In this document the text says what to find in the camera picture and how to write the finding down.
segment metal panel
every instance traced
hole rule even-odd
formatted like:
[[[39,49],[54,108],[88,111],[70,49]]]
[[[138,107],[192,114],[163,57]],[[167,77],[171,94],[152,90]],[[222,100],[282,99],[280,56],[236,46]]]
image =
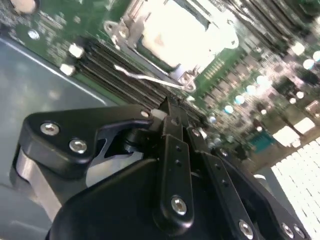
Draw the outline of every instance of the metal panel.
[[[23,119],[35,112],[114,105],[23,46],[0,38],[0,239],[43,240],[51,225],[39,205],[11,189],[9,172]]]

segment black mounting arm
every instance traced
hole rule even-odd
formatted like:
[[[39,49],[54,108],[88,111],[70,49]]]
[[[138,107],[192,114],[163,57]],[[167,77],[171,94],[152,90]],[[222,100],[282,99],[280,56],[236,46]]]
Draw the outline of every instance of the black mounting arm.
[[[168,100],[151,112],[128,105],[32,114],[19,145],[14,167],[53,220],[48,240],[310,239],[231,153],[211,154],[186,111]],[[96,156],[134,151],[143,158],[83,184]]]

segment black clamp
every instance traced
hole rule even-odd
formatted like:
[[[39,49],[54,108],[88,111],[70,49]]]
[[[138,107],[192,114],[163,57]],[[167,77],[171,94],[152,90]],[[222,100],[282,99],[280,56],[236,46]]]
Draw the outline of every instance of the black clamp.
[[[24,120],[19,144],[25,155],[61,177],[78,179],[96,156],[98,140],[111,143],[122,130],[152,123],[151,113],[139,105],[41,112]]]

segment reflective metal surface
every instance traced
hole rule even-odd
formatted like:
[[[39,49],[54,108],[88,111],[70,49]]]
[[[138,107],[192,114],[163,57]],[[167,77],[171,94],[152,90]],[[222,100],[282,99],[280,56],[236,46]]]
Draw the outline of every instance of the reflective metal surface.
[[[28,158],[22,150],[16,161],[16,171],[30,183],[51,221],[68,199],[87,188],[85,178],[77,181],[63,180]]]
[[[114,106],[47,64],[0,38],[0,239],[43,240],[51,221],[38,204],[12,189],[13,160],[26,116],[35,112]],[[21,187],[27,183],[20,182]]]

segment motherboard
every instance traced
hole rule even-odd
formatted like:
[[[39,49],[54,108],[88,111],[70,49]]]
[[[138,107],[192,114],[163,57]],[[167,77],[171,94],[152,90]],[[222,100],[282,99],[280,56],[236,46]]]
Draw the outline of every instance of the motherboard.
[[[319,16],[318,0],[0,0],[0,34],[118,104],[175,98],[245,159],[320,123]]]

